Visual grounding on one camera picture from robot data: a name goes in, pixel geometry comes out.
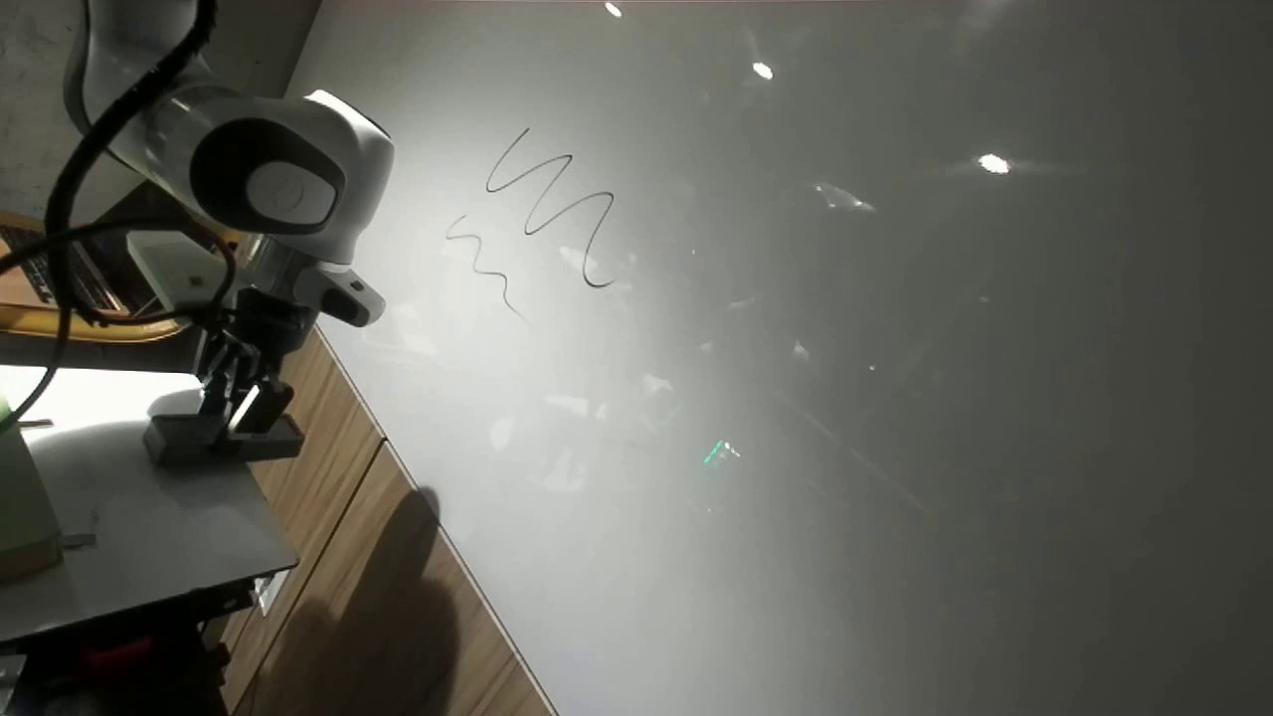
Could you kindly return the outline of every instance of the whiteboard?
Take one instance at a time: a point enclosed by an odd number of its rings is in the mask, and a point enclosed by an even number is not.
[[[1273,4],[326,0],[322,325],[560,712],[1269,712]]]

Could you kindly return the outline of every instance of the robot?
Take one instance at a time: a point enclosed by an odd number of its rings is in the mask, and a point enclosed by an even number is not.
[[[81,132],[157,79],[147,70],[185,53],[199,28],[212,32],[212,10],[212,0],[82,0],[67,70],[67,115]],[[203,306],[199,412],[157,416],[147,448],[157,460],[287,457],[297,448],[297,431],[281,412],[291,402],[291,386],[277,380],[281,357],[319,313],[350,325],[382,313],[382,293],[350,272],[350,260],[389,180],[389,134],[330,93],[244,95],[191,48],[150,95],[106,151],[195,220],[256,237],[218,306]],[[166,309],[212,297],[206,282],[191,290],[189,276],[223,272],[171,236],[138,229],[129,252]]]

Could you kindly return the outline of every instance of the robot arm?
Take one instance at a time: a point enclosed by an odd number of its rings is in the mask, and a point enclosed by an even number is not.
[[[82,38],[67,70],[67,110],[88,128],[147,74],[195,22],[195,0],[82,0]],[[313,313],[366,325],[382,297],[350,272],[394,146],[350,102],[244,95],[195,56],[113,143],[136,176],[161,183],[191,213],[256,236],[227,293],[223,321],[203,333],[203,412],[223,433],[263,433],[291,388],[277,360]]]

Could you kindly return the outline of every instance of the squiggly line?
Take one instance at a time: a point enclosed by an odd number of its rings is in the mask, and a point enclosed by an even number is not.
[[[612,196],[612,191],[590,191],[590,196],[556,207],[552,213],[536,220],[540,207],[547,207],[547,199],[552,196],[552,188],[556,188],[556,183],[565,180],[565,170],[573,166],[573,155],[540,158],[540,162],[525,166],[523,176],[499,183],[499,170],[501,170],[505,158],[523,146],[525,134],[531,134],[531,128],[525,128],[525,132],[505,146],[505,155],[490,166],[490,176],[484,176],[484,196],[501,196],[501,191],[525,183],[531,176],[556,166],[556,176],[552,176],[552,180],[540,188],[540,196],[533,199],[533,207],[531,207],[531,213],[525,213],[525,223],[523,223],[523,236],[540,236],[540,229],[548,229],[556,220],[565,220],[565,213],[573,213],[573,212],[580,212],[580,207],[590,207],[590,203],[601,207],[601,213],[598,213],[598,223],[594,223],[594,229],[590,229],[590,242],[585,242],[580,280],[585,280],[590,290],[604,290],[608,282],[601,282],[601,280],[590,276],[590,260],[594,260],[594,245],[598,245],[601,227],[608,223],[608,213],[612,213],[612,207],[617,207],[617,196]]]
[[[448,227],[447,227],[447,242],[472,242],[472,276],[484,276],[484,280],[499,280],[501,282],[501,297],[505,297],[505,306],[515,309],[515,313],[523,313],[519,306],[515,306],[515,282],[511,282],[511,276],[505,272],[494,272],[494,268],[483,268],[483,252],[484,252],[484,237],[483,236],[459,236],[459,227],[467,223],[470,213],[459,213]]]

